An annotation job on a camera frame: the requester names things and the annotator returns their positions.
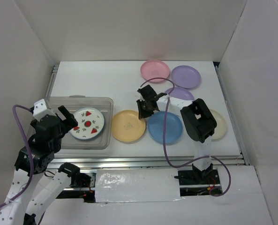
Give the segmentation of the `yellow plate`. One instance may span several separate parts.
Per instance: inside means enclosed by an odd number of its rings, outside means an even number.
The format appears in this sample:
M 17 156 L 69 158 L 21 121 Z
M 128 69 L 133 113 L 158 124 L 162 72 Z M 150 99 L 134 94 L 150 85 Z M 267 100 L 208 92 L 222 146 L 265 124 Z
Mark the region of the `yellow plate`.
M 146 130 L 146 122 L 139 119 L 137 111 L 124 110 L 113 116 L 111 133 L 121 142 L 134 142 L 141 138 Z

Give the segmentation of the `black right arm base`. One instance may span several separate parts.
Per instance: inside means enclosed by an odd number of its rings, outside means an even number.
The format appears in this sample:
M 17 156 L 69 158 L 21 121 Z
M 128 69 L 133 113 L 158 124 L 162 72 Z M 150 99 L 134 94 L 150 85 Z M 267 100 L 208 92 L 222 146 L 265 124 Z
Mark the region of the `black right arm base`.
M 220 184 L 220 179 L 218 175 L 218 170 L 213 168 L 213 164 L 200 171 L 194 165 L 192 165 L 192 170 L 178 170 L 178 175 L 174 176 L 175 179 L 179 181 L 181 186 L 185 185 L 218 185 Z

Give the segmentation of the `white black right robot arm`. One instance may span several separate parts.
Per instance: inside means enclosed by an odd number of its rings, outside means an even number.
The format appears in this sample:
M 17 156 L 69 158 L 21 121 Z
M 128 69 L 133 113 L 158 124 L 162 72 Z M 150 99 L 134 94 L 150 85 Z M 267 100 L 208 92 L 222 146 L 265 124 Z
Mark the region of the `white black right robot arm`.
M 157 94 L 150 85 L 139 88 L 137 92 L 140 94 L 140 99 L 136 101 L 140 119 L 151 118 L 156 111 L 164 113 L 161 137 L 167 163 L 173 168 L 182 168 L 191 164 L 194 181 L 204 183 L 213 170 L 210 146 L 217 127 L 217 122 L 206 103 L 200 98 L 192 101 L 175 98 L 163 92 Z M 173 165 L 167 154 L 165 135 L 168 113 L 182 119 L 187 135 L 195 142 L 194 159 L 182 165 Z

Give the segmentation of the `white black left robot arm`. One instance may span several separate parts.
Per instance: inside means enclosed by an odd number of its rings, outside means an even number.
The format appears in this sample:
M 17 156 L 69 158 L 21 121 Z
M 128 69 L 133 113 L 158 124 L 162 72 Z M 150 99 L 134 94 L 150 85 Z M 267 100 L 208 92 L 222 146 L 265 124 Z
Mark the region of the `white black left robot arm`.
M 81 183 L 80 168 L 66 162 L 48 185 L 37 196 L 33 196 L 48 164 L 61 149 L 62 138 L 78 123 L 63 105 L 58 108 L 65 117 L 62 120 L 44 103 L 37 103 L 27 109 L 34 117 L 31 126 L 35 129 L 35 134 L 27 138 L 16 112 L 19 107 L 14 105 L 12 111 L 25 146 L 19 151 L 10 190 L 0 205 L 0 225 L 40 224 L 45 211 L 56 197 L 68 185 L 76 187 Z

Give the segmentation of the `watermelon pattern white plate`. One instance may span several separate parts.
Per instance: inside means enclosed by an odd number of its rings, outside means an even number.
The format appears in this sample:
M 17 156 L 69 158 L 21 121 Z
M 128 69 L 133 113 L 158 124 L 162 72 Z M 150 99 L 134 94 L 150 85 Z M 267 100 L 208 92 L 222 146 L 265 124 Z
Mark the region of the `watermelon pattern white plate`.
M 96 108 L 85 107 L 73 113 L 78 125 L 71 129 L 70 134 L 79 140 L 89 140 L 98 136 L 105 125 L 103 114 Z

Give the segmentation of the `blue plate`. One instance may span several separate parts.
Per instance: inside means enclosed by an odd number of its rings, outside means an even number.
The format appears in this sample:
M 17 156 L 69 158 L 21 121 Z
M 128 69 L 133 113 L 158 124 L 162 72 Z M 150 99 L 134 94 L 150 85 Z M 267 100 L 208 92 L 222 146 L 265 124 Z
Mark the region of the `blue plate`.
M 158 143 L 163 143 L 165 112 L 157 112 L 152 115 L 147 123 L 150 136 Z M 183 125 L 179 117 L 168 112 L 165 124 L 165 143 L 173 144 L 178 141 L 183 132 Z

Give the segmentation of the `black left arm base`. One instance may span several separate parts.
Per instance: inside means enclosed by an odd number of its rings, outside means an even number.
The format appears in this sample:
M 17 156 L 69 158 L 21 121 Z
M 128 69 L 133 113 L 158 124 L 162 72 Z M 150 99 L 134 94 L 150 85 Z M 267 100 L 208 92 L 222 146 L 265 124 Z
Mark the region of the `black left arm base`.
M 81 199 L 85 203 L 95 203 L 96 173 L 81 173 L 77 182 L 65 188 L 56 199 Z

